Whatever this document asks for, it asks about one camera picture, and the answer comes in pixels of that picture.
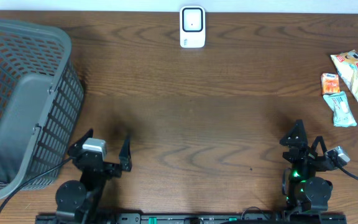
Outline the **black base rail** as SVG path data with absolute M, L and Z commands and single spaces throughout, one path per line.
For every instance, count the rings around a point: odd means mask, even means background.
M 139 213 L 102 214 L 91 223 L 110 224 L 222 224 L 222 223 L 321 223 L 347 224 L 345 215 L 292 215 L 289 220 L 278 214 L 244 215 L 141 215 Z

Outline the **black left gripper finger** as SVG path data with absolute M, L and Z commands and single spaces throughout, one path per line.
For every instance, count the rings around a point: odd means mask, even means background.
M 122 145 L 121 151 L 119 153 L 121 169 L 126 172 L 130 172 L 132 170 L 130 141 L 131 141 L 131 137 L 127 135 Z
M 88 138 L 93 137 L 93 129 L 89 129 L 84 136 L 82 136 L 79 140 L 74 142 L 69 148 L 68 148 L 68 155 L 70 157 L 78 157 L 83 153 L 83 145 L 86 142 Z

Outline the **grey plastic mesh basket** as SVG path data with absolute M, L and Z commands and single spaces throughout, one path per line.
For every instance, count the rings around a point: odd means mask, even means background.
M 0 199 L 59 175 L 84 100 L 71 49 L 59 28 L 0 19 Z

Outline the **orange small snack box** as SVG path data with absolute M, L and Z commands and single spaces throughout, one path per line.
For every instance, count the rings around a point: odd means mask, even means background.
M 323 95 L 332 95 L 340 93 L 339 75 L 332 73 L 323 73 L 321 75 L 321 88 Z

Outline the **light blue wipes pack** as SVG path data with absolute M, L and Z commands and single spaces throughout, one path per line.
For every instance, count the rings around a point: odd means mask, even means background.
M 335 127 L 348 128 L 357 126 L 344 91 L 323 95 L 323 99 L 333 111 L 333 124 Z

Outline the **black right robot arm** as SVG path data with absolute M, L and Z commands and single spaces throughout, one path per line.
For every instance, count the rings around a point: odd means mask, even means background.
M 292 213 L 325 212 L 333 185 L 316 173 L 333 170 L 334 164 L 326 154 L 323 137 L 317 136 L 309 145 L 303 121 L 298 119 L 280 144 L 288 148 L 282 156 L 291 164 L 282 177 L 282 194 L 287 196 L 288 209 Z

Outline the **white barcode scanner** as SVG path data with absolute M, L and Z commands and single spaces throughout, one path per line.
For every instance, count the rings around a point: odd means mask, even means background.
M 206 13 L 201 6 L 183 6 L 180 9 L 180 46 L 202 48 L 206 42 Z

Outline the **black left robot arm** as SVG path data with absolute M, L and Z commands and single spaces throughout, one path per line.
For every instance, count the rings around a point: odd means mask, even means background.
M 106 182 L 132 169 L 130 139 L 127 135 L 118 164 L 105 161 L 106 141 L 94 138 L 92 129 L 69 147 L 68 155 L 82 175 L 58 188 L 56 223 L 92 223 L 99 218 L 97 207 Z

